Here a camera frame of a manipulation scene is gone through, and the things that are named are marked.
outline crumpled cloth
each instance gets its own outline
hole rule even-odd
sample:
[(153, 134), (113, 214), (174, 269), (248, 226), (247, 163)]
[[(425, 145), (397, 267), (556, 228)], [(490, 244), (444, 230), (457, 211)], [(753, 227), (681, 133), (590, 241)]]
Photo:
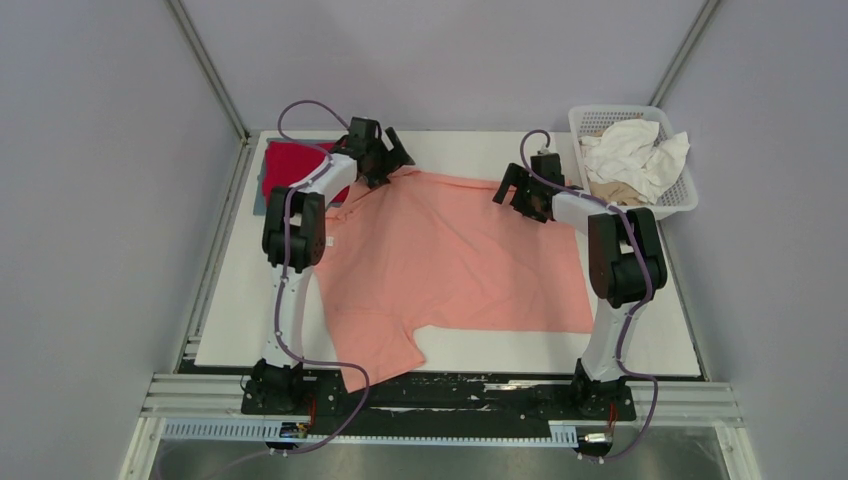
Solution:
[(658, 122), (637, 118), (613, 124), (600, 137), (580, 137), (589, 180), (624, 182), (639, 192), (645, 203), (655, 204), (677, 182), (689, 152), (686, 132), (654, 147), (659, 127)]

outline gray wall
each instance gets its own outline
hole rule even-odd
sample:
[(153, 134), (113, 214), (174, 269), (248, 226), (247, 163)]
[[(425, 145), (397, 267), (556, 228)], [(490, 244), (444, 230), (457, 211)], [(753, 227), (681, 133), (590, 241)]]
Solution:
[[(322, 100), (409, 129), (568, 129), (647, 103), (701, 0), (185, 0), (249, 128)], [(292, 127), (335, 126), (317, 109)]]
[(115, 478), (235, 152), (162, 1), (2, 2), (0, 477)]
[(726, 3), (665, 106), (701, 201), (671, 246), (765, 478), (846, 478), (848, 3)]

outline laundry basket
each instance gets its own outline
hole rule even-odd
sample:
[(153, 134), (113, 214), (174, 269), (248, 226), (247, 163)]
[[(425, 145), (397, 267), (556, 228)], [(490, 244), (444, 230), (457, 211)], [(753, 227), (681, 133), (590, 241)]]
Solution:
[[(583, 152), (580, 149), (580, 137), (592, 135), (600, 130), (605, 130), (613, 123), (631, 118), (642, 118), (652, 122), (659, 122), (660, 133), (657, 136), (657, 144), (674, 136), (674, 130), (668, 122), (662, 110), (654, 107), (642, 107), (637, 105), (586, 105), (574, 107), (568, 111), (568, 123), (571, 126), (571, 138), (574, 143), (574, 155), (577, 156), (577, 167), (580, 170), (580, 180), (583, 188), (589, 189), (589, 178), (586, 176), (586, 168), (583, 165)], [(689, 175), (687, 167), (683, 167), (677, 182), (669, 188), (657, 200), (656, 205), (649, 208), (654, 212), (657, 220), (662, 220), (675, 212), (692, 210), (698, 205), (698, 194), (695, 185)]]

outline red cloth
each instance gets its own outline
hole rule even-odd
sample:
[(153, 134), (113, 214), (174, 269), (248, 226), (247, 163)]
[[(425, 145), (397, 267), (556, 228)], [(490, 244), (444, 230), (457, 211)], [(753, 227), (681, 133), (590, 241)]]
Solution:
[[(319, 143), (319, 146), (330, 149), (333, 143)], [(265, 178), (262, 179), (262, 196), (265, 205), (274, 187), (288, 187), (297, 183), (312, 173), (321, 162), (324, 154), (318, 150), (304, 147), (296, 143), (271, 142), (265, 150)], [(347, 198), (349, 188), (345, 188), (330, 203), (341, 203)]]

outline white table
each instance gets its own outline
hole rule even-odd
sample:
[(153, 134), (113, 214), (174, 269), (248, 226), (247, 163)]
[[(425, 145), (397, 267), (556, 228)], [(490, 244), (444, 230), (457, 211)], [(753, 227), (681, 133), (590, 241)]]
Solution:
[[(341, 132), (291, 132), (295, 138), (336, 140)], [(520, 163), (520, 132), (399, 132), (419, 168), (460, 177), (500, 180), (506, 165)], [(580, 183), (570, 133), (552, 134), (551, 150), (559, 152), (563, 173)], [(263, 132), (251, 159), (247, 183), (238, 200), (235, 222), (203, 327), (196, 365), (252, 367), (261, 357), (271, 318), (270, 268), (261, 249), (264, 217), (254, 214), (259, 177), (269, 140), (279, 138)], [(532, 138), (531, 152), (543, 137)], [(577, 235), (581, 262), (593, 313), (597, 297), (588, 286), (588, 256), (585, 236)], [(635, 324), (636, 331), (627, 365), (635, 370), (661, 375), (698, 376), (700, 369), (689, 336), (674, 279)], [(545, 332), (495, 332), (424, 327), (415, 332), (415, 342), (427, 358), (418, 370), (461, 372), (573, 373), (589, 335)], [(320, 293), (315, 277), (307, 296), (303, 326), (307, 358), (335, 360), (332, 341), (324, 324)]]

